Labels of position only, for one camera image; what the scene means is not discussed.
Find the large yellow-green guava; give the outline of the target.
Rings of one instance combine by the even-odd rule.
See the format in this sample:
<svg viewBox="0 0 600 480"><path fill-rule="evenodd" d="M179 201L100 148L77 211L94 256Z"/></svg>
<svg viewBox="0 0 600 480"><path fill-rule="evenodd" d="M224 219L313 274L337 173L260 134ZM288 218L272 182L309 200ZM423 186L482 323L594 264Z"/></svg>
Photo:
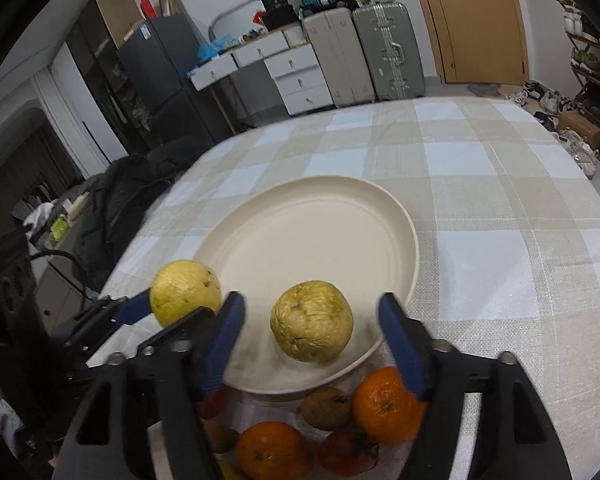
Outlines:
<svg viewBox="0 0 600 480"><path fill-rule="evenodd" d="M218 313L221 285L211 268L193 260L175 260L163 266L149 287L151 312L168 327L198 308Z"/></svg>

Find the orange mandarin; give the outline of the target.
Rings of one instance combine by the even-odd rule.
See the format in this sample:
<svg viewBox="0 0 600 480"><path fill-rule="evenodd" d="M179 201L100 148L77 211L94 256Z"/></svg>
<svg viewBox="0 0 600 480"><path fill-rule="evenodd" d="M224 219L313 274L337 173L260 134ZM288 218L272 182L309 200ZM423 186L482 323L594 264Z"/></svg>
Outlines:
<svg viewBox="0 0 600 480"><path fill-rule="evenodd" d="M286 422L258 422L237 440L236 460L250 479L303 479L313 467L308 441Z"/></svg>
<svg viewBox="0 0 600 480"><path fill-rule="evenodd" d="M358 426L384 445L414 441L428 408L404 387L395 366L365 377L353 393L351 406Z"/></svg>

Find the wrinkled yellow guava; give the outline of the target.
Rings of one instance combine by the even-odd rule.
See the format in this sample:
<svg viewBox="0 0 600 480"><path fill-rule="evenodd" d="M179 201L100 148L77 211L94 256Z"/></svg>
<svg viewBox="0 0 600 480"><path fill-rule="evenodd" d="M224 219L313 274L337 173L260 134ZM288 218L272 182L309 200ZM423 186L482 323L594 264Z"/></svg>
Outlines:
<svg viewBox="0 0 600 480"><path fill-rule="evenodd" d="M283 292L272 307L270 329L286 356L327 363L349 343L354 317L342 292L329 282L306 281Z"/></svg>

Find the round red tomato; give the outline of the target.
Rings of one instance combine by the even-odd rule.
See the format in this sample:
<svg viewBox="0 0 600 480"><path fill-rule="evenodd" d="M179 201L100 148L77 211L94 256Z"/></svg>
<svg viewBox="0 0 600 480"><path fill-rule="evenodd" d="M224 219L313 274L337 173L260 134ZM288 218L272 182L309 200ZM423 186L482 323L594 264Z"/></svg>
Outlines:
<svg viewBox="0 0 600 480"><path fill-rule="evenodd" d="M197 403L197 412L201 419L215 418L225 410L228 402L228 389L221 387L211 396Z"/></svg>

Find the brown longan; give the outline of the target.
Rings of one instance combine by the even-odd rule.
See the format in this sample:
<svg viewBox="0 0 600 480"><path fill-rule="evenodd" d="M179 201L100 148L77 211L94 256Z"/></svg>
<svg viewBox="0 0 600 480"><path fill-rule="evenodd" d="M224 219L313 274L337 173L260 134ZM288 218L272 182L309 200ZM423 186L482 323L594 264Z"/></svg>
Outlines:
<svg viewBox="0 0 600 480"><path fill-rule="evenodd" d="M204 421L204 431L208 437L212 452L214 454L226 454L232 452L237 444L240 433L224 422L216 419Z"/></svg>
<svg viewBox="0 0 600 480"><path fill-rule="evenodd" d="M302 419L311 427L335 431L352 420L350 396L338 388L319 388L309 393L300 404Z"/></svg>

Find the small red tomato with stem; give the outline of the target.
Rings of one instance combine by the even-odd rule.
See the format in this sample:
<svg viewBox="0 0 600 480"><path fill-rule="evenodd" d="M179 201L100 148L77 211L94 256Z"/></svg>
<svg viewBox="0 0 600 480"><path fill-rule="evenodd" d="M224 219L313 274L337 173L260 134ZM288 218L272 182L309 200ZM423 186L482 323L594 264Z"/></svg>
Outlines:
<svg viewBox="0 0 600 480"><path fill-rule="evenodd" d="M343 428L332 432L318 446L317 460L331 474L351 478L377 466L379 444L360 428Z"/></svg>

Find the black jacket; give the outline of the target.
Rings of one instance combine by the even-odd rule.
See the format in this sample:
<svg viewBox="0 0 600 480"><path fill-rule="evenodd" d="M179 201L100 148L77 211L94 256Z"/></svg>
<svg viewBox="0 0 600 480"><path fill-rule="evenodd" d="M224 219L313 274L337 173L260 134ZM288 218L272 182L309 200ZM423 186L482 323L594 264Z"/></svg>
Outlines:
<svg viewBox="0 0 600 480"><path fill-rule="evenodd" d="M201 140L183 136L119 159L95 179L73 245L87 288L102 291L150 207L208 151Z"/></svg>

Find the cream round plate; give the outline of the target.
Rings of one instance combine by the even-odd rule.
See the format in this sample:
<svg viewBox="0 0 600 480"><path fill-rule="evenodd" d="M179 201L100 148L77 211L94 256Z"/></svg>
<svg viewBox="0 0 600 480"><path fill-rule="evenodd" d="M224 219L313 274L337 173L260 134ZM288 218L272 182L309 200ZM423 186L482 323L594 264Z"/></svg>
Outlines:
<svg viewBox="0 0 600 480"><path fill-rule="evenodd" d="M343 176L305 177L252 196L204 238L194 255L238 292L245 322L224 372L237 390L264 396L321 387L362 365L384 342L380 297L413 296L419 241L406 208L388 191ZM289 289L332 288L350 307L352 330L332 358L288 356L271 318Z"/></svg>

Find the white drawer desk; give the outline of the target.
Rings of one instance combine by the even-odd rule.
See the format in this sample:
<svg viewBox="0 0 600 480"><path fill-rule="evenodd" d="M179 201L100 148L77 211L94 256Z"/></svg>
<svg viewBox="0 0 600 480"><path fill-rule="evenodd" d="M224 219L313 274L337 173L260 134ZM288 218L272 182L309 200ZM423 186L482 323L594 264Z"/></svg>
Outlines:
<svg viewBox="0 0 600 480"><path fill-rule="evenodd" d="M187 76L200 91L260 62L275 84L289 116L335 106L321 64L301 23L267 32L213 55L209 61L190 70Z"/></svg>

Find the dark grey refrigerator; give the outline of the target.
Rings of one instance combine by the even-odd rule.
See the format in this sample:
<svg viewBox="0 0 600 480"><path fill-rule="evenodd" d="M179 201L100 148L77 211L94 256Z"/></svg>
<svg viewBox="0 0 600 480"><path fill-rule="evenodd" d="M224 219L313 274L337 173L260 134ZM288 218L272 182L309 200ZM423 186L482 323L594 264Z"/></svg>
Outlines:
<svg viewBox="0 0 600 480"><path fill-rule="evenodd" d="M197 90L188 78L197 64L198 48L189 22L175 14L142 21L117 55L160 140L168 143L192 136L208 150L233 131L214 92Z"/></svg>

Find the blue plastic bag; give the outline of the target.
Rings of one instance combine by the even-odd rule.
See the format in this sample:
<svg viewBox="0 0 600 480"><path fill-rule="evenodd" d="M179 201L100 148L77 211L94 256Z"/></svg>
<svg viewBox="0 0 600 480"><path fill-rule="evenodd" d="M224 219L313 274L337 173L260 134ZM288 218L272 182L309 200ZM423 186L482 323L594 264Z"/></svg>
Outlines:
<svg viewBox="0 0 600 480"><path fill-rule="evenodd" d="M223 36L205 42L198 48L197 64L204 65L211 61L212 58L216 58L232 47L234 47L234 39L231 36Z"/></svg>

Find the silver aluminium suitcase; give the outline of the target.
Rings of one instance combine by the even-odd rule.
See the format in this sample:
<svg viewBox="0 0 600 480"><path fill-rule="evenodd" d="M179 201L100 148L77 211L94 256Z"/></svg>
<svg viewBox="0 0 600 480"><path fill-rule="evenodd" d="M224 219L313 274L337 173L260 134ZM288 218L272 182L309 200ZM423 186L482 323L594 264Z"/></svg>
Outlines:
<svg viewBox="0 0 600 480"><path fill-rule="evenodd" d="M353 23L378 99L424 96L422 61L407 7L400 2L362 6L353 12Z"/></svg>

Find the beige suitcase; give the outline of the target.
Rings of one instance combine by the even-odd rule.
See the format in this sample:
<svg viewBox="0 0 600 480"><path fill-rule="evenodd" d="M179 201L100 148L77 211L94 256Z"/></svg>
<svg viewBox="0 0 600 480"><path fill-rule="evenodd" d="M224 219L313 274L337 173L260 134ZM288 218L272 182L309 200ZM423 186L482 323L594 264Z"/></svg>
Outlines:
<svg viewBox="0 0 600 480"><path fill-rule="evenodd" d="M376 94L352 13L346 8L302 20L336 107L373 103Z"/></svg>

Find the black box on desk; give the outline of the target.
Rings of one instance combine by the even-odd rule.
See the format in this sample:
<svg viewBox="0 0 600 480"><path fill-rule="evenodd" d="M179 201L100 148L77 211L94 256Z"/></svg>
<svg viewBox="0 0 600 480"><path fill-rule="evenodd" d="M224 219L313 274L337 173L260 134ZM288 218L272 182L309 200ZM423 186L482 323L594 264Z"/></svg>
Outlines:
<svg viewBox="0 0 600 480"><path fill-rule="evenodd" d="M298 23L300 18L289 0L260 0L264 7L262 24L269 31Z"/></svg>

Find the wooden door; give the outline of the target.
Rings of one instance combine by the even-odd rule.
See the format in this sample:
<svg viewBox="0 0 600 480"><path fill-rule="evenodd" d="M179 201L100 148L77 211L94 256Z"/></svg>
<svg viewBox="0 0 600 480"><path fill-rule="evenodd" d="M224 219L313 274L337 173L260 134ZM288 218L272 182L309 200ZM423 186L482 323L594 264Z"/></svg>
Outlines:
<svg viewBox="0 0 600 480"><path fill-rule="evenodd" d="M447 84L522 84L528 53L518 0L419 0Z"/></svg>

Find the wooden shoe rack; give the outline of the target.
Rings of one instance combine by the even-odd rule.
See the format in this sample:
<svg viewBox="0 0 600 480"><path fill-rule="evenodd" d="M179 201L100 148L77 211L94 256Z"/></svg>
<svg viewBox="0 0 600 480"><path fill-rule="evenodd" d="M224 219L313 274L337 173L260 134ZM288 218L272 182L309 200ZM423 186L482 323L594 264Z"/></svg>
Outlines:
<svg viewBox="0 0 600 480"><path fill-rule="evenodd" d="M570 70L580 84L558 108L557 136L588 178L600 162L600 32L573 0L556 0L564 10L571 44Z"/></svg>

